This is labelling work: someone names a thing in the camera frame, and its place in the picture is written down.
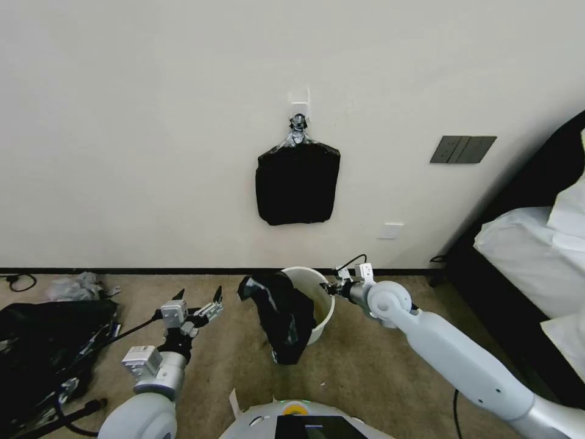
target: wall socket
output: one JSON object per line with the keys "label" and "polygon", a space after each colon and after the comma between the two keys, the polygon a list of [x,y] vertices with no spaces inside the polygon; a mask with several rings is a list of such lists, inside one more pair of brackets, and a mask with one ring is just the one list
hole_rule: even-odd
{"label": "wall socket", "polygon": [[404,224],[402,223],[384,223],[380,228],[378,239],[396,239],[400,235]]}
{"label": "wall socket", "polygon": [[479,163],[496,136],[443,136],[431,163]]}

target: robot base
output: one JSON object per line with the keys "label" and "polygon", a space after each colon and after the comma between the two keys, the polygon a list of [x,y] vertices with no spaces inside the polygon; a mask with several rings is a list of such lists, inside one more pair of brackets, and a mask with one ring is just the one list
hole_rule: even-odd
{"label": "robot base", "polygon": [[[292,437],[290,436],[289,426],[286,426],[286,431],[284,432],[286,436],[279,435],[279,432],[284,430],[282,426],[284,421],[289,421],[286,423],[291,424],[290,421],[296,420],[299,421],[296,424],[302,423],[301,428],[319,429],[321,433],[319,437],[324,438],[392,439],[391,436],[364,424],[358,418],[351,417],[340,409],[319,404],[318,402],[274,400],[270,404],[250,407],[245,413],[242,413],[238,407],[235,392],[230,395],[230,402],[232,403],[236,420],[219,439],[279,439],[281,437]],[[323,420],[332,421],[334,425],[329,422],[323,423]]]}

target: black screen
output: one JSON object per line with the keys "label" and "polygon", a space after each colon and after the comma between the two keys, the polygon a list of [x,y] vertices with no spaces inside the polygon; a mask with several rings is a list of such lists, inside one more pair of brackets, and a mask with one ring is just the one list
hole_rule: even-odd
{"label": "black screen", "polygon": [[279,416],[275,439],[367,439],[342,416]]}

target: hanging black bag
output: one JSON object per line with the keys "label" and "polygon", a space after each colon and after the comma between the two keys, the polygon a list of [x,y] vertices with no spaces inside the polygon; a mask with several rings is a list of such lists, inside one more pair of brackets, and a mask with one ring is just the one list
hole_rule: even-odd
{"label": "hanging black bag", "polygon": [[306,135],[303,115],[290,126],[286,140],[258,158],[258,213],[271,226],[322,223],[333,211],[341,155]]}

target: black bed frame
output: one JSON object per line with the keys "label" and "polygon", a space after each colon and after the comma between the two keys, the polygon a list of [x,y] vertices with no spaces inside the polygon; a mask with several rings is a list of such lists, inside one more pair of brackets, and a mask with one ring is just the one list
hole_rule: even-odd
{"label": "black bed frame", "polygon": [[548,388],[562,404],[585,409],[585,384],[541,329],[548,317],[473,248],[482,224],[519,207],[552,206],[581,177],[583,129],[585,112],[545,142],[450,248],[445,273],[529,387],[536,393]]}

